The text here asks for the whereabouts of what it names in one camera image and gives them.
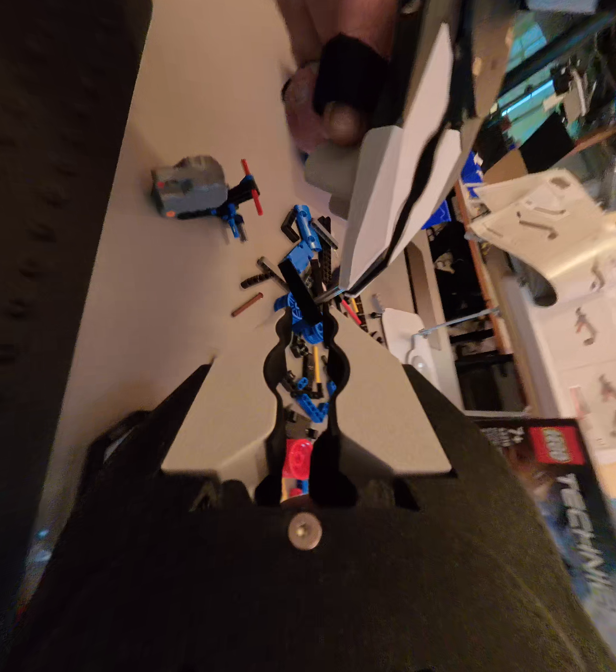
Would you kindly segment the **black beam piece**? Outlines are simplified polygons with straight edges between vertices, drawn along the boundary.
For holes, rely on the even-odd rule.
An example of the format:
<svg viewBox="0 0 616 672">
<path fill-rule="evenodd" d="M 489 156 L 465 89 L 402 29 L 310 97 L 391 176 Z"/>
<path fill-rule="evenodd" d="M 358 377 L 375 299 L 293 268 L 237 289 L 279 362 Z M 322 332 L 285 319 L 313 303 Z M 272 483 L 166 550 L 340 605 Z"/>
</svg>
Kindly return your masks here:
<svg viewBox="0 0 616 672">
<path fill-rule="evenodd" d="M 323 292 L 317 298 L 314 298 L 305 286 L 300 274 L 293 263 L 285 258 L 279 263 L 279 270 L 288 286 L 289 292 L 294 296 L 296 304 L 303 315 L 303 321 L 314 326 L 323 319 L 323 310 L 327 304 L 340 297 L 342 300 L 349 300 L 344 290 L 335 287 L 332 290 Z"/>
</svg>

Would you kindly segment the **grey motor brick assembly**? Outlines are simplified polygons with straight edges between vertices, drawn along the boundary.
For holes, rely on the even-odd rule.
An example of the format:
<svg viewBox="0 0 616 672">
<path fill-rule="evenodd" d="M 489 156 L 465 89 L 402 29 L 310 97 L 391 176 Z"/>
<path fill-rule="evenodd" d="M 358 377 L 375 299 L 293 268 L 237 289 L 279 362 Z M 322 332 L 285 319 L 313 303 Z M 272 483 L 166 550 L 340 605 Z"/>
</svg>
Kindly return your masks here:
<svg viewBox="0 0 616 672">
<path fill-rule="evenodd" d="M 229 186 L 222 165 L 210 155 L 186 156 L 173 165 L 151 171 L 151 198 L 160 216 L 177 221 L 214 217 L 226 223 L 234 238 L 247 241 L 245 221 L 238 209 L 252 201 L 263 215 L 260 190 L 245 159 L 244 176 Z"/>
</svg>

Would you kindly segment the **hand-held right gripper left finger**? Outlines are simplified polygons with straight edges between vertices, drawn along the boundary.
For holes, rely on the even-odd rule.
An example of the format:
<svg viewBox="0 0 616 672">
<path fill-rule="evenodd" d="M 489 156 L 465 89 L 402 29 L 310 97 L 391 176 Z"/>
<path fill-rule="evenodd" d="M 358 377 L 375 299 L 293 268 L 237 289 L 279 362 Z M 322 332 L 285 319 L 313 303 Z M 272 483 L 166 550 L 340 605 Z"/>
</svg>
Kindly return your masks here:
<svg viewBox="0 0 616 672">
<path fill-rule="evenodd" d="M 287 314 L 277 312 L 222 350 L 162 460 L 165 474 L 238 481 L 254 494 L 274 468 L 286 344 Z"/>
</svg>

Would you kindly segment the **blue curved panel piece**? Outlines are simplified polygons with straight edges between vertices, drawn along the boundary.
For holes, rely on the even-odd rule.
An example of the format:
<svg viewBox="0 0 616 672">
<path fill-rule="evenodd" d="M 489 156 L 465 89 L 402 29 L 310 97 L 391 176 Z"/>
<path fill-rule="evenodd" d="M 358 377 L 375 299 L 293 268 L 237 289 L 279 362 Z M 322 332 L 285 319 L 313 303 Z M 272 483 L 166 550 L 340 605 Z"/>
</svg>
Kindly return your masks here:
<svg viewBox="0 0 616 672">
<path fill-rule="evenodd" d="M 322 249 L 321 242 L 312 225 L 312 215 L 309 207 L 297 204 L 294 206 L 293 212 L 302 244 L 310 248 L 313 253 L 320 252 Z"/>
</svg>

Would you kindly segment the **instruction booklet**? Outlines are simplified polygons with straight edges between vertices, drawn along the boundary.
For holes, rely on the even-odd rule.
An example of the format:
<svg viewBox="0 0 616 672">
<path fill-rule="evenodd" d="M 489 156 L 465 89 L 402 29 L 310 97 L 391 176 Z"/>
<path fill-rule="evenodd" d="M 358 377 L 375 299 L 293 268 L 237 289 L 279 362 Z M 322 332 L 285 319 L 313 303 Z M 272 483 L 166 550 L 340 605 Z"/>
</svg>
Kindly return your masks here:
<svg viewBox="0 0 616 672">
<path fill-rule="evenodd" d="M 471 230 L 503 253 L 521 285 L 535 364 L 565 415 L 588 423 L 595 450 L 616 461 L 616 211 L 569 171 L 473 188 L 485 213 Z"/>
</svg>

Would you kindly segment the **blue toy wheel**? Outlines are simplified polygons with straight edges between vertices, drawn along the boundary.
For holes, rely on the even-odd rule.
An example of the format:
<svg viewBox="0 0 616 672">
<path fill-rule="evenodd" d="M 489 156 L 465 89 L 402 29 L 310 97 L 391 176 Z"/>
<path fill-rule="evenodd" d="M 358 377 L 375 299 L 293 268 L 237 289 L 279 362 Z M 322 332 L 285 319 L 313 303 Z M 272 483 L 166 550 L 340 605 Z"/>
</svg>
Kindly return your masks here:
<svg viewBox="0 0 616 672">
<path fill-rule="evenodd" d="M 311 345 L 318 345 L 323 342 L 323 322 L 309 324 L 291 293 L 277 298 L 274 302 L 274 311 L 277 312 L 286 308 L 290 310 L 292 315 L 292 331 L 294 334 L 302 337 L 304 341 Z"/>
</svg>

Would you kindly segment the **dark brown axle rod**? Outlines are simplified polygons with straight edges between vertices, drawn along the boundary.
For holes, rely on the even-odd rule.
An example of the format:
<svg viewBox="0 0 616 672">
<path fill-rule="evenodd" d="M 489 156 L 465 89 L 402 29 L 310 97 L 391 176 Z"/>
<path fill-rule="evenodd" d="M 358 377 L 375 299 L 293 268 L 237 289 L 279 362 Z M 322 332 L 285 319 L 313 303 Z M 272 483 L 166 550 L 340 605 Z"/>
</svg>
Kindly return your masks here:
<svg viewBox="0 0 616 672">
<path fill-rule="evenodd" d="M 250 307 L 253 307 L 255 304 L 260 302 L 262 299 L 263 299 L 263 293 L 262 292 L 257 292 L 255 295 L 253 295 L 251 298 L 249 298 L 242 305 L 236 307 L 231 312 L 231 314 L 230 314 L 231 317 L 236 318 L 236 317 L 242 315 L 246 310 L 250 309 Z"/>
</svg>

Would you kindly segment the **blue flat panel piece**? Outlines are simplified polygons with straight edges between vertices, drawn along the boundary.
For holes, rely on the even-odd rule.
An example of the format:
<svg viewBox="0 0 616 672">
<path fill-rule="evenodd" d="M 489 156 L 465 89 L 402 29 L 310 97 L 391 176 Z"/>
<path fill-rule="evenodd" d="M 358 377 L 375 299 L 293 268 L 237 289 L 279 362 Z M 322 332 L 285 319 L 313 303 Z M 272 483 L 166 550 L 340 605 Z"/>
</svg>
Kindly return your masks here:
<svg viewBox="0 0 616 672">
<path fill-rule="evenodd" d="M 296 245 L 280 262 L 279 266 L 284 267 L 291 265 L 291 268 L 299 274 L 303 275 L 311 265 L 314 259 L 314 250 L 310 248 L 305 242 Z"/>
</svg>

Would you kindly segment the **blue plastic bin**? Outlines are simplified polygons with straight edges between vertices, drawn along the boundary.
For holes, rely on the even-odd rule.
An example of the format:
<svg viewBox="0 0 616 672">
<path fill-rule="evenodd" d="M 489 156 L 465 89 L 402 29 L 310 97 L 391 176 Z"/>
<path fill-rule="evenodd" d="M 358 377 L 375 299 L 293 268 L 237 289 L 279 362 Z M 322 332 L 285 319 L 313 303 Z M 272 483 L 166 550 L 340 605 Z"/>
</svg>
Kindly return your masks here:
<svg viewBox="0 0 616 672">
<path fill-rule="evenodd" d="M 485 206 L 477 195 L 477 188 L 480 188 L 482 184 L 483 171 L 481 170 L 480 158 L 474 152 L 470 152 L 458 181 L 458 187 L 463 195 L 470 219 L 476 218 L 484 211 Z M 456 199 L 457 193 L 456 188 L 449 192 L 448 197 L 440 203 L 434 214 L 424 224 L 424 230 L 448 224 L 456 219 L 463 223 L 461 210 Z"/>
</svg>

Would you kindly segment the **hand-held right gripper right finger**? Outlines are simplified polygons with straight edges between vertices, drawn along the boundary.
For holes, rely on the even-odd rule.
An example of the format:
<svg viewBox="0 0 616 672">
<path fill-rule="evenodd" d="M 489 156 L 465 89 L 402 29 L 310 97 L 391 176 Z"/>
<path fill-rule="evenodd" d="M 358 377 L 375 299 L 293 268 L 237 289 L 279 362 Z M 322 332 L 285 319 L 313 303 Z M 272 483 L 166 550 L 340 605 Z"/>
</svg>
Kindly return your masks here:
<svg viewBox="0 0 616 672">
<path fill-rule="evenodd" d="M 355 505 L 370 483 L 449 475 L 452 465 L 403 365 L 353 321 L 327 313 L 335 384 L 312 450 L 312 499 Z"/>
</svg>

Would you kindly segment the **red toy wheel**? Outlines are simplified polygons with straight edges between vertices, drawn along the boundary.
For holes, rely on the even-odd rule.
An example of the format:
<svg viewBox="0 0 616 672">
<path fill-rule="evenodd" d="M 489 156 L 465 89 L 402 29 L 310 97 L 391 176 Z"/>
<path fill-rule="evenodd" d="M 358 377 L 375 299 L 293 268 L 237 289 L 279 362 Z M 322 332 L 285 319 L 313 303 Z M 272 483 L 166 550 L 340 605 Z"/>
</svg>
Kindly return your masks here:
<svg viewBox="0 0 616 672">
<path fill-rule="evenodd" d="M 286 456 L 282 469 L 283 478 L 309 480 L 312 449 L 313 441 L 310 439 L 287 439 Z"/>
</svg>

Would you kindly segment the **dark printed toy box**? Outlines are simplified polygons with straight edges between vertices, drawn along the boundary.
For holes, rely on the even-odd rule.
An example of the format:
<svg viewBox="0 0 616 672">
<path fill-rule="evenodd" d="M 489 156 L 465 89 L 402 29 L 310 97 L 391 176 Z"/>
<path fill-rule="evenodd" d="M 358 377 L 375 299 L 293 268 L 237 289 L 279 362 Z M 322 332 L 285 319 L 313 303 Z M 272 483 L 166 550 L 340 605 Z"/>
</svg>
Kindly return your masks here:
<svg viewBox="0 0 616 672">
<path fill-rule="evenodd" d="M 474 418 L 536 505 L 587 610 L 616 613 L 616 528 L 578 423 Z"/>
</svg>

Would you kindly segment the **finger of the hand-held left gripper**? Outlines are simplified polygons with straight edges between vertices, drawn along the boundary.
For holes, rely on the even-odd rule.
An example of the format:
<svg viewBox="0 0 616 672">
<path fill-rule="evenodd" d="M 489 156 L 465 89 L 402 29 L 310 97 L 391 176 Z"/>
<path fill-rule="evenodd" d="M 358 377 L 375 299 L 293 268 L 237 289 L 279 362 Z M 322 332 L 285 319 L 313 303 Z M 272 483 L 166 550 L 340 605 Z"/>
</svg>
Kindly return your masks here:
<svg viewBox="0 0 616 672">
<path fill-rule="evenodd" d="M 463 163 L 462 154 L 462 136 L 458 130 L 442 130 L 430 139 L 410 186 L 402 190 L 400 204 L 391 209 L 390 242 L 354 284 L 354 292 L 361 292 L 383 273 L 434 214 L 451 189 L 453 173 Z"/>
<path fill-rule="evenodd" d="M 338 287 L 354 284 L 391 239 L 391 209 L 401 202 L 421 154 L 430 139 L 445 128 L 454 52 L 448 24 L 442 23 L 408 98 L 401 125 L 372 128 L 363 138 L 352 192 Z"/>
</svg>

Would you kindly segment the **pile of black building pieces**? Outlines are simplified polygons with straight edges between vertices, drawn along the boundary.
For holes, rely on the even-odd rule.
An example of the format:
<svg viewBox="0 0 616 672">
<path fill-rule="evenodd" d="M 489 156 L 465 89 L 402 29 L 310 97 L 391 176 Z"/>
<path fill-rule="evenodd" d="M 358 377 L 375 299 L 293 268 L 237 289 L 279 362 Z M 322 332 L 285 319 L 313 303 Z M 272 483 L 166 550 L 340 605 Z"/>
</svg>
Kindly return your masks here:
<svg viewBox="0 0 616 672">
<path fill-rule="evenodd" d="M 287 213 L 285 219 L 282 222 L 282 225 L 280 226 L 280 231 L 282 234 L 290 241 L 292 244 L 292 248 L 294 248 L 296 245 L 300 244 L 301 238 L 300 238 L 300 233 L 298 231 L 298 227 L 295 222 L 295 215 L 293 212 L 294 207 Z M 332 281 L 335 282 L 336 280 L 336 275 L 337 275 L 337 270 L 338 269 L 333 269 L 332 268 L 332 252 L 337 251 L 338 249 L 338 243 L 336 239 L 333 237 L 331 234 L 331 219 L 329 216 L 320 216 L 315 220 L 312 218 L 312 225 L 316 231 L 316 233 L 319 235 L 320 242 L 321 242 L 321 251 L 318 253 L 314 254 L 314 259 L 312 262 L 315 262 L 319 266 L 319 271 L 320 271 L 320 277 L 321 277 L 321 282 L 324 284 L 324 286 L 329 286 L 331 287 Z M 307 269 L 309 271 L 308 274 L 308 280 L 312 281 L 312 268 L 314 267 L 314 264 L 309 266 Z M 278 267 L 275 265 L 271 264 L 270 261 L 268 261 L 265 257 L 259 258 L 257 260 L 257 266 L 261 269 L 260 273 L 263 272 L 272 272 L 276 278 L 274 279 L 277 281 L 283 288 L 285 292 L 289 292 L 289 290 L 286 288 L 286 282 L 284 281 L 282 274 L 280 273 Z M 337 297 L 335 300 L 335 303 L 337 305 L 337 308 L 339 310 L 345 310 L 344 307 L 341 306 L 341 301 L 342 299 L 340 297 Z M 348 302 L 351 304 L 352 308 L 355 309 L 356 313 L 358 314 L 358 317 L 360 318 L 362 324 L 361 324 L 361 329 L 363 329 L 365 332 L 369 333 L 371 337 L 375 337 L 375 339 L 381 344 L 381 345 L 386 345 L 384 336 L 382 335 L 381 332 L 379 331 L 371 331 L 369 332 L 368 330 L 368 325 L 366 322 L 366 317 L 364 315 L 364 310 L 361 304 L 360 298 L 350 298 Z"/>
</svg>

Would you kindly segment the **person's left hand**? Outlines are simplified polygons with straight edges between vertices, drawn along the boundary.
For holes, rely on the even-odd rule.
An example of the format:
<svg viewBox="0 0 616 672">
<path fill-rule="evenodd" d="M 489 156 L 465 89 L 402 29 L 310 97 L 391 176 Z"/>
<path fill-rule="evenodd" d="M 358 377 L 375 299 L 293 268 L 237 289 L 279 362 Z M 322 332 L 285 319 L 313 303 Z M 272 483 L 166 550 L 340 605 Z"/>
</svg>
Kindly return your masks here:
<svg viewBox="0 0 616 672">
<path fill-rule="evenodd" d="M 282 89 L 303 155 L 359 143 L 388 78 L 396 1 L 277 1 L 296 70 Z"/>
</svg>

